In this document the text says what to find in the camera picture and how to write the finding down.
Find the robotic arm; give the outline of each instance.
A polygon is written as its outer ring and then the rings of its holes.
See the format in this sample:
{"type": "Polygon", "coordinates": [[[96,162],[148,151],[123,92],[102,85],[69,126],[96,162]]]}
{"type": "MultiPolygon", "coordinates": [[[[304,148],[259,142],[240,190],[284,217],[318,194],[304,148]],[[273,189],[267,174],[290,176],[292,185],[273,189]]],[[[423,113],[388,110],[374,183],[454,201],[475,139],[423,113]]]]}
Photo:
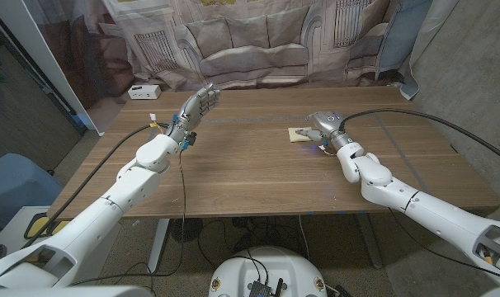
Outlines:
{"type": "Polygon", "coordinates": [[[0,286],[61,288],[70,285],[88,254],[118,223],[124,213],[151,196],[169,169],[168,156],[184,145],[200,118],[219,103],[213,83],[191,96],[165,134],[157,135],[136,152],[116,177],[116,183],[56,235],[0,259],[0,286]],[[46,256],[43,266],[28,259],[46,256]]]}
{"type": "MultiPolygon", "coordinates": [[[[296,133],[337,150],[345,178],[361,182],[362,196],[398,210],[459,248],[477,266],[500,275],[500,221],[485,219],[424,193],[399,179],[373,153],[339,131],[341,118],[331,111],[309,115],[317,130],[296,133]]],[[[500,285],[500,277],[488,274],[500,285]]]]}

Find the humanoid robot hand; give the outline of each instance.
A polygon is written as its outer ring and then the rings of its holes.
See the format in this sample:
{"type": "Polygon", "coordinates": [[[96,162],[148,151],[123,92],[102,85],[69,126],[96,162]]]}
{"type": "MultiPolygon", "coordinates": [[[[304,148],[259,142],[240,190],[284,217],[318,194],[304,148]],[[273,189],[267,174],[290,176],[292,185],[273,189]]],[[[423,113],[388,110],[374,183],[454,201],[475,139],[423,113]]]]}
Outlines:
{"type": "Polygon", "coordinates": [[[188,132],[194,130],[200,119],[219,105],[220,90],[214,89],[214,84],[210,82],[193,96],[191,96],[177,113],[177,118],[166,130],[166,135],[173,138],[178,143],[181,142],[188,132]]]}
{"type": "Polygon", "coordinates": [[[344,145],[352,142],[345,133],[339,133],[342,117],[332,111],[318,111],[307,116],[307,120],[312,120],[316,130],[296,130],[296,134],[309,137],[311,140],[324,140],[337,151],[344,145]]]}

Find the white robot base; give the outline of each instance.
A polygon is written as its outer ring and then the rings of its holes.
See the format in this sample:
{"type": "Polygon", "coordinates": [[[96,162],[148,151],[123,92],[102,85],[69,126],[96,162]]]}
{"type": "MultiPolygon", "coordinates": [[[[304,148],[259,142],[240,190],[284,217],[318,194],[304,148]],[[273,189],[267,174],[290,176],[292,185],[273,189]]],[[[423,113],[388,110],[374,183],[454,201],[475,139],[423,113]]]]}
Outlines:
{"type": "Polygon", "coordinates": [[[283,280],[281,294],[277,296],[326,297],[325,283],[322,274],[304,257],[282,247],[262,246],[248,249],[252,259],[261,262],[265,268],[255,261],[259,270],[246,250],[233,255],[215,270],[211,277],[209,297],[263,296],[263,290],[276,295],[278,282],[283,280]],[[259,285],[263,290],[252,291],[259,285]]]}

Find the power adapter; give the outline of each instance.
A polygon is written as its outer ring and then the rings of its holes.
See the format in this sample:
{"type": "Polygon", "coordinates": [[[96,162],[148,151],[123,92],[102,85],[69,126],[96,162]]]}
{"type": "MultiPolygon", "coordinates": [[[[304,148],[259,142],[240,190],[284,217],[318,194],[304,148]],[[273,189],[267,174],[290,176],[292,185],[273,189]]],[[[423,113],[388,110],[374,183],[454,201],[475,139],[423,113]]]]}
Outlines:
{"type": "Polygon", "coordinates": [[[161,92],[159,85],[134,85],[128,91],[131,99],[157,99],[161,92]]]}

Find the wooden table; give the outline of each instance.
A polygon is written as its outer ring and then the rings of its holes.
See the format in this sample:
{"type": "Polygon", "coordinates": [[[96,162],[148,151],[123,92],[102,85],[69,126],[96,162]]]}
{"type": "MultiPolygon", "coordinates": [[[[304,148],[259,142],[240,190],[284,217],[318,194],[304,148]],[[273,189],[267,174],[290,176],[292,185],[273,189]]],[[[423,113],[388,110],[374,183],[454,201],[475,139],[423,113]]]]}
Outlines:
{"type": "MultiPolygon", "coordinates": [[[[130,101],[50,207],[53,214],[107,152],[132,130],[149,123],[149,112],[170,120],[193,92],[164,93],[158,100],[130,101]]],[[[315,111],[343,115],[380,107],[414,110],[396,87],[344,87],[222,91],[220,105],[196,129],[196,144],[182,154],[186,216],[305,215],[387,210],[364,200],[360,184],[342,175],[336,157],[313,142],[291,143],[287,128],[305,127],[315,111]]],[[[491,210],[500,200],[429,121],[378,114],[347,123],[348,134],[377,155],[395,177],[464,209],[491,210]]],[[[61,214],[71,219],[103,194],[118,170],[157,130],[126,141],[61,214]]],[[[178,158],[158,191],[124,218],[182,217],[178,158]]]]}

